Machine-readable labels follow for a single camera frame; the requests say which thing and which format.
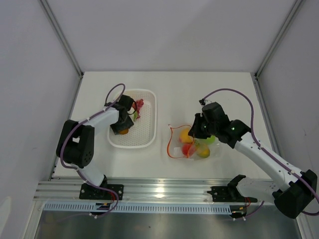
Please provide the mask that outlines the brown kiwi fruit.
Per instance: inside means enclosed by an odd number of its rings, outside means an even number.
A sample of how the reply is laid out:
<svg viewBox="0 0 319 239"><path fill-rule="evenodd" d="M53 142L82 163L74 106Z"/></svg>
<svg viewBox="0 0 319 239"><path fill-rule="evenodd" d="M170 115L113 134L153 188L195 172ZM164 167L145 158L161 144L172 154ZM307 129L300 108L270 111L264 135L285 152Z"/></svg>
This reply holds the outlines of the brown kiwi fruit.
<svg viewBox="0 0 319 239"><path fill-rule="evenodd" d="M124 130L120 131L119 134L120 134L120 135L125 135L125 134L127 134L128 132L129 132L129 129L127 128L127 129L124 129Z"/></svg>

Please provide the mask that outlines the white cauliflower with green leaves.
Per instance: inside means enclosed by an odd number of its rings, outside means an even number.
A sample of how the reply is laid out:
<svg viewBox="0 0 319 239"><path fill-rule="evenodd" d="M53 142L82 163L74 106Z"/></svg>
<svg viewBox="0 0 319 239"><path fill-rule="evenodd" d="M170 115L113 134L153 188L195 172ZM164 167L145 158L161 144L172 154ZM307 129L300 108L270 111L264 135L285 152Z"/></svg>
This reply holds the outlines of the white cauliflower with green leaves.
<svg viewBox="0 0 319 239"><path fill-rule="evenodd" d="M133 114L133 121L137 121L140 118L139 111L135 111Z"/></svg>

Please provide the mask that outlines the orange apricot fruit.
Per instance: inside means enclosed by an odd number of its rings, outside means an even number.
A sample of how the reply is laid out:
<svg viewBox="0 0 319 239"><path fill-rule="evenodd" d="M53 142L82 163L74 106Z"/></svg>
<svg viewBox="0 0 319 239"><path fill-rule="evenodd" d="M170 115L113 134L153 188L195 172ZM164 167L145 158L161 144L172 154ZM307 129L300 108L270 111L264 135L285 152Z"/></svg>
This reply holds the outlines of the orange apricot fruit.
<svg viewBox="0 0 319 239"><path fill-rule="evenodd" d="M192 143L193 142L193 137L188 135L189 133L189 128L183 129L180 134L179 134L179 142L181 143Z"/></svg>

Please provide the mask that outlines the green apple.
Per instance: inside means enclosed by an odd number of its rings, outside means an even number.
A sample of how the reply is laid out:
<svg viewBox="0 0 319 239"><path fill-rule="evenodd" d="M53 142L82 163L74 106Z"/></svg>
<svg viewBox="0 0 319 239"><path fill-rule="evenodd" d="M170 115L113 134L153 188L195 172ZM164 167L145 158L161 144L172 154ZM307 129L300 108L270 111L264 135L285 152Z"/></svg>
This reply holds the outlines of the green apple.
<svg viewBox="0 0 319 239"><path fill-rule="evenodd" d="M211 145L215 142L216 137L214 135L212 135L211 137L208 137L206 139L198 139L198 142L200 144L206 144L206 145Z"/></svg>

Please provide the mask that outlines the yellow green mango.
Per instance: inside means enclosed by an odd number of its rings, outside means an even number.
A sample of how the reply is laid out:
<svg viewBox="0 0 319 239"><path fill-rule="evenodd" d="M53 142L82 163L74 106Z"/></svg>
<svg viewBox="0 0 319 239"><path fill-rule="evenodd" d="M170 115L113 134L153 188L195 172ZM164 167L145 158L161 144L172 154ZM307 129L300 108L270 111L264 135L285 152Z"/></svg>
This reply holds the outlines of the yellow green mango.
<svg viewBox="0 0 319 239"><path fill-rule="evenodd" d="M196 154L200 158L208 158L210 156L210 149L209 149L209 147L199 147L196 150Z"/></svg>

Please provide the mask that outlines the red peach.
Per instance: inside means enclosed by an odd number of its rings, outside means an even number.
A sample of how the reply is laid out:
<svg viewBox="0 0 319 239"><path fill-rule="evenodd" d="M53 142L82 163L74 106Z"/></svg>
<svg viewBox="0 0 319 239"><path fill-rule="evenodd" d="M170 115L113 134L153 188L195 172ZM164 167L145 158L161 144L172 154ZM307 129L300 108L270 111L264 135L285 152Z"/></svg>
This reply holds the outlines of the red peach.
<svg viewBox="0 0 319 239"><path fill-rule="evenodd" d="M193 150L194 148L191 143L185 143L181 148L182 154L187 158L193 155Z"/></svg>

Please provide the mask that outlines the clear zip bag orange zipper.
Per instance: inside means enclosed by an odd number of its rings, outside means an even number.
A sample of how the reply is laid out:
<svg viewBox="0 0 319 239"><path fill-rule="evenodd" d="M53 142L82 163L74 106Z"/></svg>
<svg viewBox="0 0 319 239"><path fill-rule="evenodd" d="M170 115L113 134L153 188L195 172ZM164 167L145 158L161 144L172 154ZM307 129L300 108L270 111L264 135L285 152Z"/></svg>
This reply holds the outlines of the clear zip bag orange zipper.
<svg viewBox="0 0 319 239"><path fill-rule="evenodd" d="M189 128L189 130L191 129L191 126L188 124L184 124L181 126L177 126L177 127L173 127L172 125L168 125L169 129L170 129L170 138L166 147L166 153L170 158L173 159L182 159L182 158L186 158L186 159L192 159L192 160L201 160L201 159L208 159L208 158L212 158L212 157L219 157L221 155L222 152L222 147L219 143L219 141L215 140L215 142L211 145L206 145L206 144L200 144L198 142L198 138L193 138L193 142L191 143L193 145L193 155L190 156L189 158L185 157L182 152L181 152L181 148L184 145L184 143L179 142L179 134L180 132L185 129L185 128ZM196 154L196 150L199 147L209 147L210 149L210 156L208 158L200 158L197 154Z"/></svg>

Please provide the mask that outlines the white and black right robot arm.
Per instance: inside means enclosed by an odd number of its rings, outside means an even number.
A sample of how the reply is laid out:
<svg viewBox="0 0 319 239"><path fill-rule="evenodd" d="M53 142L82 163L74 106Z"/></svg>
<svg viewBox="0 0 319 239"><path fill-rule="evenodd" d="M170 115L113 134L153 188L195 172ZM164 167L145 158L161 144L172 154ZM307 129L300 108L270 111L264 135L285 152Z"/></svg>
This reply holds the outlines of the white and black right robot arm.
<svg viewBox="0 0 319 239"><path fill-rule="evenodd" d="M274 151L267 149L254 135L251 127L242 121L230 120L217 103L204 105L194 116L188 133L197 139L215 136L221 143L245 155L260 167L272 182L253 180L238 175L228 183L228 197L239 201L252 197L273 203L286 217L295 219L305 212L313 199L317 199L317 175L312 170L302 171L291 165Z"/></svg>

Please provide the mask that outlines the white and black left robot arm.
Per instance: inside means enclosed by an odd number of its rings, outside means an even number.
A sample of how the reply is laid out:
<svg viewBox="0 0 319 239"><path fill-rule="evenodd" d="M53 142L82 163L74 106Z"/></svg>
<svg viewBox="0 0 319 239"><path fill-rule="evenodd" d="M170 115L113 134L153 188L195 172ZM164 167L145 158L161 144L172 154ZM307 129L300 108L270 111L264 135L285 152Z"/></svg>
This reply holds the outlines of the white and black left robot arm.
<svg viewBox="0 0 319 239"><path fill-rule="evenodd" d="M62 128L56 149L63 167L74 169L86 184L91 194L103 199L108 194L106 176L92 162L95 136L110 128L115 135L126 134L134 125L132 115L137 110L133 98L121 95L118 100L106 103L104 108L82 122L67 120Z"/></svg>

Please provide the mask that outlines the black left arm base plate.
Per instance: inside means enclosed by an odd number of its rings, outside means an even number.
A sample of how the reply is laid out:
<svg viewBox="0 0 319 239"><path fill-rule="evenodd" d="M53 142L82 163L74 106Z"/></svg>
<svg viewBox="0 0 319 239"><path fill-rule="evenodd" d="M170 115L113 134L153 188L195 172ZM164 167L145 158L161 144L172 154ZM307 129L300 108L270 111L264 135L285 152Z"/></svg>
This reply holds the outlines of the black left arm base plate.
<svg viewBox="0 0 319 239"><path fill-rule="evenodd" d="M79 199L82 200L117 200L121 201L124 193L123 184L109 184L105 176L100 186L91 186L83 183L80 189Z"/></svg>

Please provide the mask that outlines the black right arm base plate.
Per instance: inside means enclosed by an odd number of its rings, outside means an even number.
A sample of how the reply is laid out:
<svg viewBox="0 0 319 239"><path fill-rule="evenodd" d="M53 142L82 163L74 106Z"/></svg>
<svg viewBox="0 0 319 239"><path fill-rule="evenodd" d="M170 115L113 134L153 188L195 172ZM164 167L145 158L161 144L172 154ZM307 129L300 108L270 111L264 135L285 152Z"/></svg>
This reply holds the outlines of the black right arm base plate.
<svg viewBox="0 0 319 239"><path fill-rule="evenodd" d="M207 191L207 194L211 195L213 202L257 203L258 200L256 198L245 198L239 193L239 191L236 188L238 183L245 178L245 175L238 175L235 178L233 178L226 186L210 187L210 190Z"/></svg>

